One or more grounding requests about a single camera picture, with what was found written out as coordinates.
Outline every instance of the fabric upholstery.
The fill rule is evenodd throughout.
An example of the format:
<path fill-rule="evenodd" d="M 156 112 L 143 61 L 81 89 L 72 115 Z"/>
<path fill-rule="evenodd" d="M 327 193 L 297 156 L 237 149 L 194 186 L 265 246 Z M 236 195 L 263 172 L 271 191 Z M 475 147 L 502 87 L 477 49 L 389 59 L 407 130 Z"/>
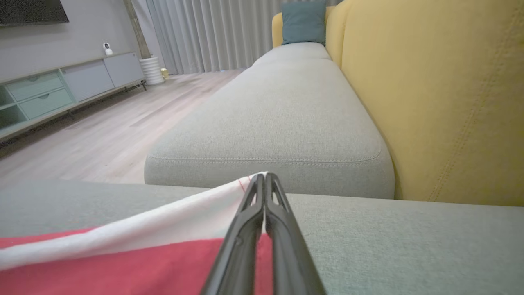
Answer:
<path fill-rule="evenodd" d="M 287 44 L 285 46 L 279 46 L 273 50 L 268 51 L 266 54 L 257 59 L 253 66 L 265 64 L 268 62 L 282 62 L 294 59 L 315 58 L 331 59 L 328 52 L 326 51 L 326 48 L 322 44 L 314 42 L 294 43 Z"/>
<path fill-rule="evenodd" d="M 31 181 L 0 190 L 0 237 L 101 226 L 207 188 Z"/>
<path fill-rule="evenodd" d="M 290 193 L 393 198 L 388 150 L 327 59 L 245 70 L 161 137 L 145 181 L 215 187 L 259 171 Z"/>
<path fill-rule="evenodd" d="M 94 227 L 203 190 L 20 184 L 0 191 L 0 236 Z M 294 194 L 288 200 L 330 295 L 524 289 L 524 208 Z"/>
<path fill-rule="evenodd" d="M 289 202 L 328 294 L 524 288 L 524 208 L 311 195 Z"/>
<path fill-rule="evenodd" d="M 342 66 L 347 12 L 351 7 L 352 1 L 342 1 L 334 6 L 330 12 L 329 19 L 326 21 L 326 50 L 339 68 Z"/>
<path fill-rule="evenodd" d="M 342 71 L 396 198 L 524 206 L 524 1 L 352 0 Z"/>
<path fill-rule="evenodd" d="M 327 22 L 328 16 L 331 13 L 331 10 L 335 6 L 327 6 L 326 7 L 326 17 L 325 21 Z M 273 48 L 281 46 L 282 42 L 284 41 L 284 37 L 282 36 L 282 28 L 283 28 L 283 19 L 282 19 L 282 13 L 276 14 L 273 17 L 273 20 L 271 21 L 271 37 L 273 39 Z"/>
<path fill-rule="evenodd" d="M 325 45 L 326 1 L 282 3 L 282 45 L 317 42 Z"/>

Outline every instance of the teal pillow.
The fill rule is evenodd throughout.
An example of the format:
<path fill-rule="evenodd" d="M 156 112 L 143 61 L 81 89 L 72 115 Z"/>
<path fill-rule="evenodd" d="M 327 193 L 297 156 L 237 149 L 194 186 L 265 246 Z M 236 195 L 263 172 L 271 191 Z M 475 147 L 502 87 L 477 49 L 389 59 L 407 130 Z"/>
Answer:
<path fill-rule="evenodd" d="M 298 42 L 326 43 L 326 1 L 282 4 L 282 45 Z"/>

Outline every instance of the red cloth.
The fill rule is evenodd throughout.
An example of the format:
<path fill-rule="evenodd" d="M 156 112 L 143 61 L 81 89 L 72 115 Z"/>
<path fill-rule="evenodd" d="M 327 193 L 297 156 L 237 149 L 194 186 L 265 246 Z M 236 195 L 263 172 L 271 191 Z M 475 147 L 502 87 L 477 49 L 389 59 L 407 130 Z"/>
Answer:
<path fill-rule="evenodd" d="M 82 233 L 0 239 L 0 248 Z M 2 294 L 183 294 L 200 293 L 223 239 L 186 241 L 114 254 L 53 261 L 0 271 Z M 272 294 L 271 239 L 257 247 L 255 294 Z"/>

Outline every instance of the tv cabinet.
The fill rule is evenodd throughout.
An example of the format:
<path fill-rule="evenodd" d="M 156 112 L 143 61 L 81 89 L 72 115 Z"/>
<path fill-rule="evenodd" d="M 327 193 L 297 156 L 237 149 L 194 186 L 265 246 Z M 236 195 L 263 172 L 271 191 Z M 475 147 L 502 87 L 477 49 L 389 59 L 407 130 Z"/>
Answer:
<path fill-rule="evenodd" d="M 132 86 L 145 88 L 134 52 L 0 81 L 0 142 Z"/>

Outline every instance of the television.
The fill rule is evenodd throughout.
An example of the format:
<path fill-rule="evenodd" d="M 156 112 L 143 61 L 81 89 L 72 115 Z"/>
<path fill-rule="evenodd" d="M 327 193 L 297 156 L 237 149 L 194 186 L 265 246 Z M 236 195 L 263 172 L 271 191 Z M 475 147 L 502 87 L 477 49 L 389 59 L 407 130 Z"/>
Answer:
<path fill-rule="evenodd" d="M 0 27 L 68 22 L 60 0 L 0 0 Z"/>

